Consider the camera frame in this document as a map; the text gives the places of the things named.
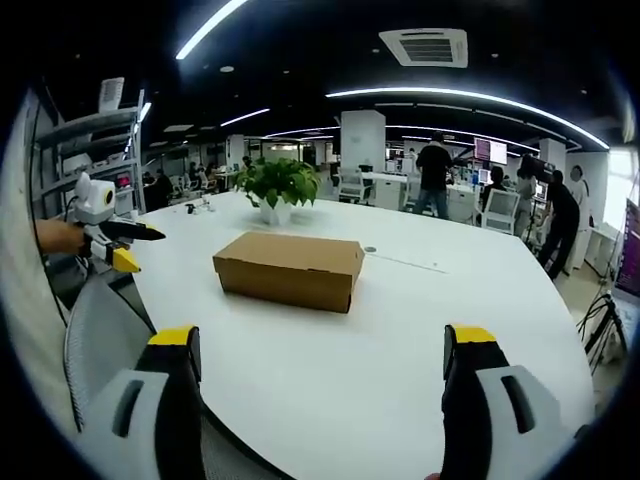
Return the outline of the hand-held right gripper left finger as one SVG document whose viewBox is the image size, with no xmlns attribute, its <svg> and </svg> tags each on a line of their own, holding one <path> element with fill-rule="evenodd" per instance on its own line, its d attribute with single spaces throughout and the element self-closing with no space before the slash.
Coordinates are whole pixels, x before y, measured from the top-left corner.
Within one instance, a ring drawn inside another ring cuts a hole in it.
<svg viewBox="0 0 640 480">
<path fill-rule="evenodd" d="M 82 456 L 100 479 L 202 479 L 199 328 L 152 336 L 89 404 Z"/>
</svg>

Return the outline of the person's left hand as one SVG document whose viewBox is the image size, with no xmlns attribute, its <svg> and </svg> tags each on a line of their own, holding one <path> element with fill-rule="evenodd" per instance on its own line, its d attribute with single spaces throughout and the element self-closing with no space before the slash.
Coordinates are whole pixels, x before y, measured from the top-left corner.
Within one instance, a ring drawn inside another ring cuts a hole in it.
<svg viewBox="0 0 640 480">
<path fill-rule="evenodd" d="M 59 219 L 35 221 L 37 243 L 45 254 L 79 255 L 86 244 L 84 230 Z"/>
</svg>

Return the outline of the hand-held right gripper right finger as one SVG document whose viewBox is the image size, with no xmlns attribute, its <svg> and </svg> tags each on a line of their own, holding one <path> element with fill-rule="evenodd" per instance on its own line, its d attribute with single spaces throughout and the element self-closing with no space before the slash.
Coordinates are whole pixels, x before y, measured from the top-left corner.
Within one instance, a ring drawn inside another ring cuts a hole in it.
<svg viewBox="0 0 640 480">
<path fill-rule="evenodd" d="M 541 479 L 587 431 L 481 327 L 444 328 L 441 479 Z"/>
</svg>

